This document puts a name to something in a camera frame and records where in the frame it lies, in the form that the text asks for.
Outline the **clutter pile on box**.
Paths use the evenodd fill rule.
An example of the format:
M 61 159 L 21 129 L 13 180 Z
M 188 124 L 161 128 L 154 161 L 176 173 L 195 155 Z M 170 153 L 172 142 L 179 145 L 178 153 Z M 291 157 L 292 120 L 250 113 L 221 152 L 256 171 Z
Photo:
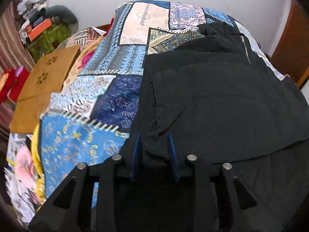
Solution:
M 36 2 L 24 1 L 17 5 L 17 12 L 20 19 L 23 20 L 23 24 L 18 26 L 18 36 L 23 45 L 27 44 L 26 39 L 28 38 L 28 33 L 26 27 L 28 25 L 33 25 L 37 19 L 33 19 L 39 16 L 40 11 L 48 8 L 48 0 L 39 0 Z

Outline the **blue patchwork bedspread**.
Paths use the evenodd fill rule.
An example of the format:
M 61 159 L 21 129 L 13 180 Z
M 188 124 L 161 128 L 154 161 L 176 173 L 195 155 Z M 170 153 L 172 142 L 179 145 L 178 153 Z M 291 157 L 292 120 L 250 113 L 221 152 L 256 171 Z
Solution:
M 138 110 L 146 56 L 201 38 L 199 25 L 214 22 L 235 28 L 245 53 L 266 58 L 250 32 L 220 11 L 148 0 L 118 7 L 92 57 L 62 92 L 51 94 L 40 117 L 46 199 L 78 163 L 96 165 L 119 153 Z

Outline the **yellow cloth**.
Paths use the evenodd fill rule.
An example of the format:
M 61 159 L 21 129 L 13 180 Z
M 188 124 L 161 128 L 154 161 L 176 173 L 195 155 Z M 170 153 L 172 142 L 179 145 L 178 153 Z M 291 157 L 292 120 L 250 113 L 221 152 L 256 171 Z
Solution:
M 43 204 L 46 201 L 45 196 L 45 175 L 43 172 L 43 166 L 39 155 L 39 128 L 40 125 L 37 124 L 32 133 L 31 139 L 31 156 L 32 161 L 37 172 L 37 179 L 35 181 L 35 193 L 40 200 L 40 203 Z

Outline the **grey neck pillow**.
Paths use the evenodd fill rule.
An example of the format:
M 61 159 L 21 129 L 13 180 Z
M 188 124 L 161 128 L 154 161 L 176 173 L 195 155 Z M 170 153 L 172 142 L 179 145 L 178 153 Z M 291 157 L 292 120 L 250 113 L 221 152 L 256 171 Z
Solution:
M 48 7 L 45 12 L 46 18 L 58 18 L 66 24 L 76 24 L 78 22 L 77 17 L 65 6 L 54 5 Z

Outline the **striped red curtain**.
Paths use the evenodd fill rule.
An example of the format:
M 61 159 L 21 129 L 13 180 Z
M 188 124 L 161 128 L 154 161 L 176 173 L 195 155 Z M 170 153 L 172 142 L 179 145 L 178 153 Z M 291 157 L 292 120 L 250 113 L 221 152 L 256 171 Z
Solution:
M 1 76 L 8 69 L 24 66 L 30 73 L 35 63 L 18 36 L 18 26 L 23 24 L 17 5 L 23 0 L 12 0 L 1 15 Z M 1 103 L 1 129 L 9 131 L 12 120 L 12 102 L 9 98 Z

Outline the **black zip hoodie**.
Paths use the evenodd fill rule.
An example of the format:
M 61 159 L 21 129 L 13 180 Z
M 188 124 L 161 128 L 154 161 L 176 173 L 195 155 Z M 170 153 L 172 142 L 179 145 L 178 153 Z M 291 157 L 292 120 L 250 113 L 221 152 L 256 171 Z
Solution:
M 101 178 L 99 231 L 292 231 L 308 195 L 308 104 L 234 28 L 149 55 L 122 159 Z M 143 167 L 130 177 L 137 133 Z M 179 162 L 175 180 L 168 146 Z

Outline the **orange box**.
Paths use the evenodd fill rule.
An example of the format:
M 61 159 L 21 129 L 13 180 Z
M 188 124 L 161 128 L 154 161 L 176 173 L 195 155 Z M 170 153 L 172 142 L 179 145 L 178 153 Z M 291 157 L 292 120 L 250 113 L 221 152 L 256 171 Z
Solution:
M 51 20 L 47 18 L 38 26 L 36 26 L 34 29 L 32 29 L 31 32 L 28 34 L 30 41 L 33 41 L 35 38 L 37 38 L 42 32 L 48 29 L 51 25 L 52 25 Z

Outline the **green patterned box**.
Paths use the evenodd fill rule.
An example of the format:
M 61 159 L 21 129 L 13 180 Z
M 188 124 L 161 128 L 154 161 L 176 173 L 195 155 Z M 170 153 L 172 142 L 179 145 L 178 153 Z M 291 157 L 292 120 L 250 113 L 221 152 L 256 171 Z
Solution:
M 70 30 L 66 25 L 52 24 L 27 49 L 36 63 L 43 55 L 54 52 L 59 44 L 70 37 L 70 35 Z

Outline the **red plush toy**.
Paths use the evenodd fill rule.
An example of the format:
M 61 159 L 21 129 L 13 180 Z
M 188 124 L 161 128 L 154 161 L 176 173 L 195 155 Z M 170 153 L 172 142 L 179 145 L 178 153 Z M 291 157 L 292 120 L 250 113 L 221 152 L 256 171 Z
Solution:
M 6 70 L 1 76 L 1 103 L 8 98 L 16 103 L 28 77 L 29 72 L 24 66 Z

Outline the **wooden wardrobe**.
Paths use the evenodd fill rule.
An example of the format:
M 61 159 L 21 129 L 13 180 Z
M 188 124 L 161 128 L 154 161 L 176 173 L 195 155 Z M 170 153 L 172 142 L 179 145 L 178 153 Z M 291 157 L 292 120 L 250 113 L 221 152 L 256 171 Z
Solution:
M 308 80 L 308 14 L 292 0 L 289 16 L 271 63 L 301 88 Z

